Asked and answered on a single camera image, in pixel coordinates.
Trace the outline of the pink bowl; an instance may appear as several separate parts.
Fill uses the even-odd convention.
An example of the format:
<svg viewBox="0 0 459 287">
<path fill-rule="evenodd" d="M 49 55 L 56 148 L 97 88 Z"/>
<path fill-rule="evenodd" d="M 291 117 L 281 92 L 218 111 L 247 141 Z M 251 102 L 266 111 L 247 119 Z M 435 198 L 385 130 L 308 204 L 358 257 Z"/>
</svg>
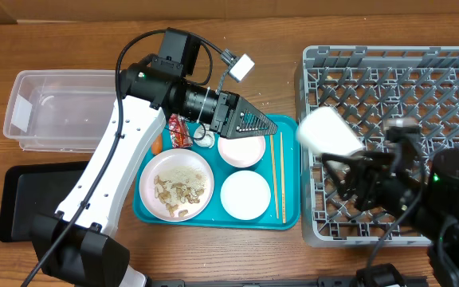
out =
<svg viewBox="0 0 459 287">
<path fill-rule="evenodd" d="M 258 163 L 266 150 L 264 136 L 228 140 L 218 139 L 218 152 L 229 165 L 238 168 L 251 167 Z"/>
</svg>

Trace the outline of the white cup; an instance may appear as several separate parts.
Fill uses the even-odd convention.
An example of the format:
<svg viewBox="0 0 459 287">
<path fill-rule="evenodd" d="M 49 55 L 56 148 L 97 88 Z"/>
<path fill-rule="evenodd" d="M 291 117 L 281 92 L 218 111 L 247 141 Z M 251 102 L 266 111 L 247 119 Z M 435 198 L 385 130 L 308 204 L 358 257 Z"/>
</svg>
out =
<svg viewBox="0 0 459 287">
<path fill-rule="evenodd" d="M 314 155 L 353 155 L 363 143 L 342 116 L 330 107 L 317 108 L 299 123 L 296 138 Z"/>
</svg>

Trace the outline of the red snack wrapper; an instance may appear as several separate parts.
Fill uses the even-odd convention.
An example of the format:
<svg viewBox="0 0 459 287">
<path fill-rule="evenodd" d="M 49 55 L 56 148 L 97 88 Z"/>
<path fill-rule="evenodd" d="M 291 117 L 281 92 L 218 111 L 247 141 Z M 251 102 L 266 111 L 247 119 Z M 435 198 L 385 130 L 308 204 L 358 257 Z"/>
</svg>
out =
<svg viewBox="0 0 459 287">
<path fill-rule="evenodd" d="M 193 140 L 190 138 L 190 131 L 185 120 L 176 114 L 172 114 L 168 120 L 167 129 L 170 132 L 170 138 L 173 148 L 192 147 Z"/>
</svg>

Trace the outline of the wooden chopstick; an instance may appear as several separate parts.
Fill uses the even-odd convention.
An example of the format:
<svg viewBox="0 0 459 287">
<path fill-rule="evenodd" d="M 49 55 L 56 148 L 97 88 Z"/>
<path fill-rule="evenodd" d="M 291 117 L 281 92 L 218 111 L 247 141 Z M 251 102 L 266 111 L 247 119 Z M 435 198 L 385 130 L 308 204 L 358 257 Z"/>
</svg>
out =
<svg viewBox="0 0 459 287">
<path fill-rule="evenodd" d="M 278 206 L 278 196 L 277 196 L 277 168 L 276 168 L 276 159 L 275 159 L 275 147 L 274 147 L 274 137 L 269 135 L 270 143 L 270 153 L 271 153 L 271 163 L 272 163 L 272 173 L 273 173 L 273 195 L 275 203 L 276 218 L 279 219 L 279 206 Z"/>
<path fill-rule="evenodd" d="M 283 133 L 280 132 L 280 183 L 281 183 L 281 214 L 282 223 L 286 223 L 286 195 L 285 195 L 285 175 L 284 175 L 284 140 Z"/>
</svg>

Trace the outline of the white bowl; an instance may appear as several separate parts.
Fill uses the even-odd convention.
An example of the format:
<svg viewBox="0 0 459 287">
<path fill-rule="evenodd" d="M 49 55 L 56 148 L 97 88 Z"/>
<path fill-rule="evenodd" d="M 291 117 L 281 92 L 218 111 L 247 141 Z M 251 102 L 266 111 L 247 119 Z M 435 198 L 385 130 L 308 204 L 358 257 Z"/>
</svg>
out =
<svg viewBox="0 0 459 287">
<path fill-rule="evenodd" d="M 249 221 L 267 211 L 271 190 L 265 178 L 255 171 L 237 171 L 222 184 L 220 199 L 230 216 Z"/>
</svg>

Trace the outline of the orange carrot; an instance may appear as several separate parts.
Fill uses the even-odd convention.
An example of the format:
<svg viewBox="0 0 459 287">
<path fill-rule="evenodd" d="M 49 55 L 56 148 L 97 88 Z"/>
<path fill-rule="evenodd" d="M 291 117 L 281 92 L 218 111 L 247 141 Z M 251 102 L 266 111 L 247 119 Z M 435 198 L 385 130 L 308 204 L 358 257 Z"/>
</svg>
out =
<svg viewBox="0 0 459 287">
<path fill-rule="evenodd" d="M 151 153 L 158 155 L 163 151 L 163 135 L 159 134 L 153 144 L 151 145 Z"/>
</svg>

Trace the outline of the pink plate with food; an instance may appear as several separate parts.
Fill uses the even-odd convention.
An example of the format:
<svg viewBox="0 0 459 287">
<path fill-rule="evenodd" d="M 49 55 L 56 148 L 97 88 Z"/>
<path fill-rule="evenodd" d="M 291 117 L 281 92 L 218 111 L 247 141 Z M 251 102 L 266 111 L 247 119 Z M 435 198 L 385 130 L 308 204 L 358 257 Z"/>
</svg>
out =
<svg viewBox="0 0 459 287">
<path fill-rule="evenodd" d="M 163 151 L 146 163 L 136 184 L 139 202 L 155 218 L 183 222 L 208 206 L 214 174 L 208 162 L 186 149 Z"/>
</svg>

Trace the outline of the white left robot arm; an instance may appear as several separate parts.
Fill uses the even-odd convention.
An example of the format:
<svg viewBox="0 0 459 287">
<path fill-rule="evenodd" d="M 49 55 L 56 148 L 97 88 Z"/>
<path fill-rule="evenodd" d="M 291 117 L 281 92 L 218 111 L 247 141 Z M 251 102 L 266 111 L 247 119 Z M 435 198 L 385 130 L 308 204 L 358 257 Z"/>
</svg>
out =
<svg viewBox="0 0 459 287">
<path fill-rule="evenodd" d="M 36 271 L 77 286 L 149 286 L 115 236 L 139 166 L 168 119 L 182 116 L 226 139 L 276 133 L 244 97 L 190 80 L 199 50 L 213 54 L 216 45 L 180 29 L 161 35 L 158 53 L 116 66 L 116 101 L 92 158 L 54 214 L 33 220 Z"/>
</svg>

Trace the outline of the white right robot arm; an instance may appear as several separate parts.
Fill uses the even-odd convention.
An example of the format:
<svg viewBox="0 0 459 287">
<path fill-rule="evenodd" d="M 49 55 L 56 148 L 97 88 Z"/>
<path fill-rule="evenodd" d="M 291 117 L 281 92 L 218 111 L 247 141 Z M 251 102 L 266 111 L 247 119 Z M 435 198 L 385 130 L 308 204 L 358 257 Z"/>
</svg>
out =
<svg viewBox="0 0 459 287">
<path fill-rule="evenodd" d="M 433 275 L 442 286 L 459 286 L 459 148 L 438 152 L 426 171 L 419 146 L 421 127 L 413 118 L 386 122 L 391 153 L 324 153 L 321 161 L 340 198 L 355 199 L 360 211 L 383 208 L 395 220 L 428 238 Z"/>
</svg>

